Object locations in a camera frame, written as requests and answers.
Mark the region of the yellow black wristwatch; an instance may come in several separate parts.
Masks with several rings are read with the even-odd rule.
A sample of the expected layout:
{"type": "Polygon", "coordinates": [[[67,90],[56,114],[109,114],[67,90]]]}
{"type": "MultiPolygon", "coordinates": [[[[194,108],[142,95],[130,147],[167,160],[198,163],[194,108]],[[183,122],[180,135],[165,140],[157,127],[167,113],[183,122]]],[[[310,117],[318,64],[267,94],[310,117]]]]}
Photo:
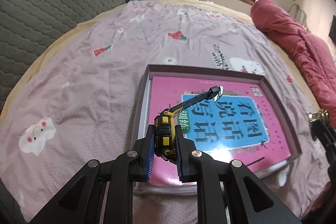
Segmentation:
{"type": "Polygon", "coordinates": [[[185,94],[182,102],[163,110],[154,120],[155,155],[177,162],[176,126],[196,149],[218,159],[230,151],[268,142],[256,103],[249,97],[225,96],[222,86],[196,95],[185,94]]]}

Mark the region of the brass metal fitting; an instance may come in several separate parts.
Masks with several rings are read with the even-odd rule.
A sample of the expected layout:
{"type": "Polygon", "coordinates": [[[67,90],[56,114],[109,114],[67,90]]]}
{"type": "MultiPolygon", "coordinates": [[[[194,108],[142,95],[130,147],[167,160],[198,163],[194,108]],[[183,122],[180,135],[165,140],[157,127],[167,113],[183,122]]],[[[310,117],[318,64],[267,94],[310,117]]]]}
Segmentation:
{"type": "Polygon", "coordinates": [[[329,113],[327,112],[327,110],[324,110],[324,109],[319,109],[316,113],[309,113],[308,118],[311,123],[315,121],[320,121],[323,124],[330,123],[329,113]]]}

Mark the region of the pink patterned bed sheet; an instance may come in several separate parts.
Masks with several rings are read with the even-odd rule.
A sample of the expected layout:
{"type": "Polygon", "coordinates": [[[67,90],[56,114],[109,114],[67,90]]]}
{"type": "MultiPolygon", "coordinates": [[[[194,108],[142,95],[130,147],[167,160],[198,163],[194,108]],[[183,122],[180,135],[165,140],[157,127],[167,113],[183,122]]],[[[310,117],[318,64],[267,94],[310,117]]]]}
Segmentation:
{"type": "Polygon", "coordinates": [[[306,119],[313,106],[265,35],[232,16],[160,2],[130,2],[88,27],[16,96],[1,126],[1,179],[30,221],[90,159],[127,148],[149,64],[254,71],[270,82],[303,154],[284,186],[265,183],[302,217],[328,181],[306,119]]]}

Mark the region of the red quilted comforter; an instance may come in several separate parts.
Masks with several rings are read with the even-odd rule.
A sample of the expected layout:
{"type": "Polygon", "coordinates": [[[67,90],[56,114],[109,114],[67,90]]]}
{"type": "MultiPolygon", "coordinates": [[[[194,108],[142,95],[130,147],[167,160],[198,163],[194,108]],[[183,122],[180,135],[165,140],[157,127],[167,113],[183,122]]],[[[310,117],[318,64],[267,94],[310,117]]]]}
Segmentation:
{"type": "Polygon", "coordinates": [[[327,44],[272,1],[255,2],[250,14],[254,25],[295,63],[319,106],[329,113],[330,123],[335,126],[335,65],[327,44]]]}

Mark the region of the black wall television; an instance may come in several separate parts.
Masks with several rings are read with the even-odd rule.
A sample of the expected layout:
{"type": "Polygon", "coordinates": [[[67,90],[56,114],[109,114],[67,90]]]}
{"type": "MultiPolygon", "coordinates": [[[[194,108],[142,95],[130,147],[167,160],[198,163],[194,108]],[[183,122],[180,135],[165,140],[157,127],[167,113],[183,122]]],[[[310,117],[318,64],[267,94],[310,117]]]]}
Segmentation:
{"type": "Polygon", "coordinates": [[[330,25],[329,38],[334,44],[336,44],[336,16],[335,15],[333,15],[333,20],[330,25]]]}

